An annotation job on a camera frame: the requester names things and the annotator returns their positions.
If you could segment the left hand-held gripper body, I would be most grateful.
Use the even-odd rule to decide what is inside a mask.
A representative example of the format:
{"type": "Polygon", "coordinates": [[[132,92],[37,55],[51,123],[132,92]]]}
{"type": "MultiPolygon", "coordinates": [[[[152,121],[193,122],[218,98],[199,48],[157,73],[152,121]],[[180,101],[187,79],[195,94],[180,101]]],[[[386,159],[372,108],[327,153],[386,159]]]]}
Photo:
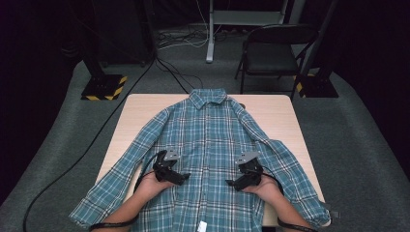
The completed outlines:
{"type": "Polygon", "coordinates": [[[162,150],[157,153],[153,169],[158,181],[168,181],[173,184],[175,180],[178,180],[178,174],[172,169],[172,166],[179,158],[180,156],[173,149],[162,150]]]}

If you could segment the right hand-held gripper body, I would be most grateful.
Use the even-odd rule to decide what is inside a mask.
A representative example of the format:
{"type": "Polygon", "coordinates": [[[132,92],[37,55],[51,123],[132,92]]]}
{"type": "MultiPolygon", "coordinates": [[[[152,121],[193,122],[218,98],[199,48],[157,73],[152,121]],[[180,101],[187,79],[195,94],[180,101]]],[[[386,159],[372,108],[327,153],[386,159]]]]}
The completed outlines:
{"type": "Polygon", "coordinates": [[[263,168],[257,160],[259,155],[259,152],[243,152],[236,160],[242,173],[239,180],[244,182],[244,187],[257,186],[261,182],[263,168]]]}

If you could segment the blue plaid shirt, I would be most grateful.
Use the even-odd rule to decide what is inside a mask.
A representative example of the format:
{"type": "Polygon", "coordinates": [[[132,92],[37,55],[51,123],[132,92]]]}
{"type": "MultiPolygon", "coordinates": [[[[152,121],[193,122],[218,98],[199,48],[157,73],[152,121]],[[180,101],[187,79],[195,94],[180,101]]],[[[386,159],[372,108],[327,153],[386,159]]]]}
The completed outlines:
{"type": "Polygon", "coordinates": [[[263,201],[227,183],[239,177],[236,158],[255,152],[282,184],[284,195],[310,223],[330,221],[307,174],[280,141],[270,138],[251,115],[222,89],[196,89],[158,113],[128,150],[88,191],[70,218],[82,227],[103,221],[123,203],[138,165],[157,152],[174,150],[175,168],[189,178],[147,203],[132,232],[261,232],[263,201]]]}

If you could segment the person's right hand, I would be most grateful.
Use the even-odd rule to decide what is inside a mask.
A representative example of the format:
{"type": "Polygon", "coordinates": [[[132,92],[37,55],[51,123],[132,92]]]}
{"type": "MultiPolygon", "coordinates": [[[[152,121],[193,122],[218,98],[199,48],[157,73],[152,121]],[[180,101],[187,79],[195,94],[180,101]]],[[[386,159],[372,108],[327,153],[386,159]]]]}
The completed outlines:
{"type": "Polygon", "coordinates": [[[270,177],[263,175],[257,186],[249,186],[243,192],[254,193],[269,205],[276,207],[278,201],[283,197],[277,183],[270,177]]]}

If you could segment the person's left hand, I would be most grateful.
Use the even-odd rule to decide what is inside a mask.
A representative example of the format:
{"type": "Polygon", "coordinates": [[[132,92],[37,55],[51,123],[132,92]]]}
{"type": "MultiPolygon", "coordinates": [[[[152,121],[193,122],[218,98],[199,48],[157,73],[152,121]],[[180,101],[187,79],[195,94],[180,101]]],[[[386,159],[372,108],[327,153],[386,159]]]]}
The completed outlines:
{"type": "Polygon", "coordinates": [[[132,200],[144,205],[163,190],[173,187],[168,181],[158,181],[154,172],[143,176],[139,186],[132,195],[132,200]]]}

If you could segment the black stand with striped base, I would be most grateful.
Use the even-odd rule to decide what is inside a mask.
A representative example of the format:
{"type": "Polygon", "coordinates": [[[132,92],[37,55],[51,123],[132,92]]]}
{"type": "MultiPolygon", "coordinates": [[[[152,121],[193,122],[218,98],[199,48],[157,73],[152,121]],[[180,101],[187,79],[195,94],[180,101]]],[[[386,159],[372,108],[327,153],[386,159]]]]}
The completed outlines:
{"type": "Polygon", "coordinates": [[[318,36],[307,50],[303,65],[299,95],[304,98],[337,98],[338,94],[330,81],[331,68],[318,61],[320,47],[336,10],[338,0],[304,0],[298,22],[311,25],[318,36]]]}
{"type": "Polygon", "coordinates": [[[84,64],[91,74],[81,98],[87,101],[116,100],[121,94],[127,78],[121,74],[105,74],[87,43],[81,44],[80,51],[84,64]]]}

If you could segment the black folding chair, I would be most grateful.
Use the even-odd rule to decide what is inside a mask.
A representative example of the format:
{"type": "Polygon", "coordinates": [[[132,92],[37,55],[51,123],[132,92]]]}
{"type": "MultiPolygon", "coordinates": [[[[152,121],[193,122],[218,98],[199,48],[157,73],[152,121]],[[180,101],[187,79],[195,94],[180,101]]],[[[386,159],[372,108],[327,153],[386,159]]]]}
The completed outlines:
{"type": "Polygon", "coordinates": [[[318,30],[309,24],[270,24],[253,29],[243,42],[234,76],[241,75],[240,93],[244,93],[247,76],[293,76],[289,90],[293,99],[308,49],[318,36],[318,30]]]}

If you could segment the white metal desk frame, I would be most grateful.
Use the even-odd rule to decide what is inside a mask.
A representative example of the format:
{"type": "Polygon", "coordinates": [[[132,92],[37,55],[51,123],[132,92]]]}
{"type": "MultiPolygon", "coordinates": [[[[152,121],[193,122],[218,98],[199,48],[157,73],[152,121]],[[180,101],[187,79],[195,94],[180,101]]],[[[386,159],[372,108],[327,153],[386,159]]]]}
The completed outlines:
{"type": "Polygon", "coordinates": [[[209,0],[209,32],[206,62],[214,61],[215,30],[217,25],[261,26],[274,23],[283,23],[289,0],[283,0],[278,12],[215,10],[214,0],[209,0]]]}

